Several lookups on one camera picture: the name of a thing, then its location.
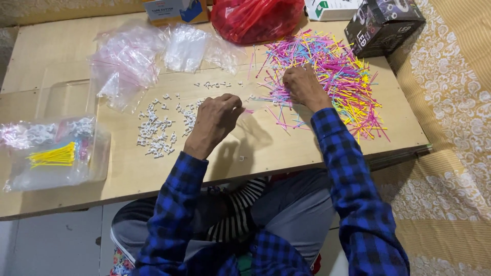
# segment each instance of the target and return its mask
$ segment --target hand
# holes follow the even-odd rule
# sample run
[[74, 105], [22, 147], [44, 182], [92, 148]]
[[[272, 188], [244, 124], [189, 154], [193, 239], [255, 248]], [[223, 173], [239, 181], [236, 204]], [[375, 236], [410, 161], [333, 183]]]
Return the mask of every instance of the hand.
[[293, 100], [306, 105], [317, 112], [323, 108], [332, 108], [332, 100], [326, 94], [312, 65], [307, 63], [302, 67], [288, 68], [283, 75], [283, 84], [290, 90]]
[[194, 129], [184, 144], [184, 152], [205, 160], [213, 149], [235, 128], [244, 112], [238, 96], [223, 94], [206, 100], [198, 108]]

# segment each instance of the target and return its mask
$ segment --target black box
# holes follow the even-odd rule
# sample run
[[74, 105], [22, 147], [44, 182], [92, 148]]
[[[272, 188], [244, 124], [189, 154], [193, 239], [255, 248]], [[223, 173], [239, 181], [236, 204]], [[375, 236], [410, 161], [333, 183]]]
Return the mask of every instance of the black box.
[[344, 33], [357, 57], [387, 56], [425, 22], [413, 0], [364, 0]]

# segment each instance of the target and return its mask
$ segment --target person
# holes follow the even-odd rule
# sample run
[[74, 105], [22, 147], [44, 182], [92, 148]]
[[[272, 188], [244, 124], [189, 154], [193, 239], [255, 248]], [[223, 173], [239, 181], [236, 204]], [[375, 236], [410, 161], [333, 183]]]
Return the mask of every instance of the person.
[[311, 275], [334, 209], [350, 275], [409, 275], [391, 207], [312, 66], [287, 69], [283, 83], [314, 112], [310, 122], [327, 169], [274, 185], [256, 179], [242, 194], [247, 204], [240, 196], [200, 194], [207, 157], [244, 111], [237, 96], [207, 98], [158, 197], [131, 202], [114, 217], [111, 236], [135, 263], [132, 275]]

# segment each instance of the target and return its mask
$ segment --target white box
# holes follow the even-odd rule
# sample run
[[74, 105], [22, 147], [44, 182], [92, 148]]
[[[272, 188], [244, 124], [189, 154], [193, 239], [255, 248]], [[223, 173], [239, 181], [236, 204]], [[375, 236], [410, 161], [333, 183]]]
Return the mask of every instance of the white box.
[[350, 20], [363, 0], [305, 0], [308, 17], [317, 21]]

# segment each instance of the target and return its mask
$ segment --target cardboard box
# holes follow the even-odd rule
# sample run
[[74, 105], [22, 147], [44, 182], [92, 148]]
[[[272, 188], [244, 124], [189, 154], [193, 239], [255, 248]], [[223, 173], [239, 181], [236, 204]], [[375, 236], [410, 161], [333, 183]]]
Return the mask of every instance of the cardboard box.
[[350, 20], [363, 0], [305, 0], [308, 17], [317, 21]]
[[208, 21], [206, 0], [142, 0], [152, 25]]
[[357, 57], [387, 56], [425, 22], [413, 0], [364, 0], [344, 33]]

